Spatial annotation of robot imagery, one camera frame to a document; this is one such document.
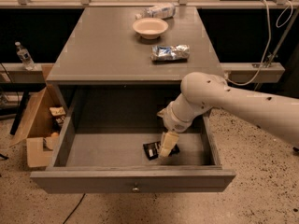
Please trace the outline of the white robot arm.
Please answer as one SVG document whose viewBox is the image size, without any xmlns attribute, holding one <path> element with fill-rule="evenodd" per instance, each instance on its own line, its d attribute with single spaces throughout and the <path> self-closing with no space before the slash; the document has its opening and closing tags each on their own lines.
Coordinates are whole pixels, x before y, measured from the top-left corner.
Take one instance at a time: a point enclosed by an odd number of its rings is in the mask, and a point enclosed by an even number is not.
<svg viewBox="0 0 299 224">
<path fill-rule="evenodd" d="M 230 87 L 223 77 L 193 72 L 180 83 L 180 95 L 158 115 L 167 129 L 159 155 L 166 157 L 193 120 L 211 108 L 223 109 L 296 146 L 299 144 L 299 100 Z"/>
</svg>

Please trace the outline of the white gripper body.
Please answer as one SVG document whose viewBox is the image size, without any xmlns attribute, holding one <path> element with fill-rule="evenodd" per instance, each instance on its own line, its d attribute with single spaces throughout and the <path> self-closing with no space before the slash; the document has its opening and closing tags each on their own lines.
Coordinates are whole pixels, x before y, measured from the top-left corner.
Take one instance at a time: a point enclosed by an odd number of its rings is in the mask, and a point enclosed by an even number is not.
<svg viewBox="0 0 299 224">
<path fill-rule="evenodd" d="M 194 113 L 189 109 L 182 109 L 171 102 L 166 108 L 157 113 L 163 119 L 164 127 L 171 132 L 183 133 L 192 124 Z"/>
</svg>

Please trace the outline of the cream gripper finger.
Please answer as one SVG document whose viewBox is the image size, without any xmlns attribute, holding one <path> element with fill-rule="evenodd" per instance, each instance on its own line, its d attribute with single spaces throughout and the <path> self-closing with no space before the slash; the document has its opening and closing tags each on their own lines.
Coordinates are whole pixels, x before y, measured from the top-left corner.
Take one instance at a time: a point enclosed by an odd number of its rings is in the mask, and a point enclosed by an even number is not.
<svg viewBox="0 0 299 224">
<path fill-rule="evenodd" d="M 168 131 L 166 133 L 163 133 L 158 155 L 160 157 L 168 157 L 171 150 L 177 144 L 178 139 L 179 139 L 179 135 L 175 132 Z"/>
</svg>

